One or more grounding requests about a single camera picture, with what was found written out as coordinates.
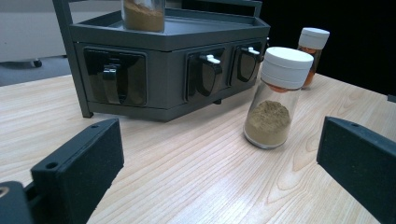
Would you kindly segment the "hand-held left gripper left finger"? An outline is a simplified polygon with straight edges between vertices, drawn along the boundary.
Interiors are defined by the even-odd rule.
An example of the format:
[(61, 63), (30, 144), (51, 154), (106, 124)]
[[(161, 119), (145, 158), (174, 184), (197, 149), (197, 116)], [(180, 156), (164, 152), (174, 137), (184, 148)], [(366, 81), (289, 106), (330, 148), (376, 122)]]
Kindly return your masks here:
[(123, 164), (117, 119), (78, 133), (31, 169), (39, 224), (86, 224)]

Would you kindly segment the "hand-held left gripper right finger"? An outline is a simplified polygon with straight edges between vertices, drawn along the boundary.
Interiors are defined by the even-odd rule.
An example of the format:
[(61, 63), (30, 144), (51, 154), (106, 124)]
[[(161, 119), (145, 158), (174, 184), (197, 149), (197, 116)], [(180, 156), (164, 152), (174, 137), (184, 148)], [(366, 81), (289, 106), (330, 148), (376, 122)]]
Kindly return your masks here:
[(396, 224), (396, 142), (327, 117), (317, 162), (381, 224)]

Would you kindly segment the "spice jar with olive powder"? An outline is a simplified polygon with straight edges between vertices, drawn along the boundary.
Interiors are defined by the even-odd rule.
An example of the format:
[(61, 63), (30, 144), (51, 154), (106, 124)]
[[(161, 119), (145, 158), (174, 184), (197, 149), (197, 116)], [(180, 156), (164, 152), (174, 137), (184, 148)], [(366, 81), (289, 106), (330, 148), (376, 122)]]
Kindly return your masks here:
[(314, 58), (303, 51), (270, 47), (247, 113), (244, 136), (260, 148), (277, 148), (289, 135), (301, 88)]

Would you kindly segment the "spice jar with orange powder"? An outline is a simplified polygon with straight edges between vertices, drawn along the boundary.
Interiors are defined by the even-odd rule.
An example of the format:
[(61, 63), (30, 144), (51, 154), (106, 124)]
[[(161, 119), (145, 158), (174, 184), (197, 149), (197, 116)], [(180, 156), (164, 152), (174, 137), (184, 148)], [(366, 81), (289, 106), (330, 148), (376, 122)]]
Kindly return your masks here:
[(314, 61), (303, 85), (304, 89), (307, 89), (312, 83), (314, 75), (317, 72), (321, 52), (324, 49), (329, 36), (329, 31), (319, 28), (305, 27), (301, 31), (297, 50), (308, 53), (314, 57)]

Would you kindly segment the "dark grey spice rack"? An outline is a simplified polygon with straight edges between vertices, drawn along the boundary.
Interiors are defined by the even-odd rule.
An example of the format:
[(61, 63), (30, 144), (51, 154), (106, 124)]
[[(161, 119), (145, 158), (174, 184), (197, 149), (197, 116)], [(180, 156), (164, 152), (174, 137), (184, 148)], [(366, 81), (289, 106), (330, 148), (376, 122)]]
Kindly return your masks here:
[[(168, 121), (250, 89), (256, 82), (270, 27), (257, 13), (250, 16), (168, 8), (161, 33), (126, 30), (121, 13), (111, 12), (74, 22), (70, 5), (81, 0), (52, 0), (83, 117), (95, 113), (133, 119)], [(236, 46), (259, 42), (261, 58), (253, 79), (230, 86)], [(84, 49), (143, 54), (147, 67), (147, 102), (143, 106), (98, 103), (92, 98)], [(187, 102), (187, 56), (197, 51), (224, 49), (223, 78), (219, 91), (199, 101)]]

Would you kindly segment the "spice jar with brown powder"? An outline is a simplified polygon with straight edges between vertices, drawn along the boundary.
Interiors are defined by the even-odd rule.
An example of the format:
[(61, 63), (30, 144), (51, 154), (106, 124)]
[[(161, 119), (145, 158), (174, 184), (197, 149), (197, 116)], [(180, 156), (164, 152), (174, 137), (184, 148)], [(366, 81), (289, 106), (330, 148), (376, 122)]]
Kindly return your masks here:
[(165, 0), (121, 0), (125, 29), (159, 32), (164, 30)]

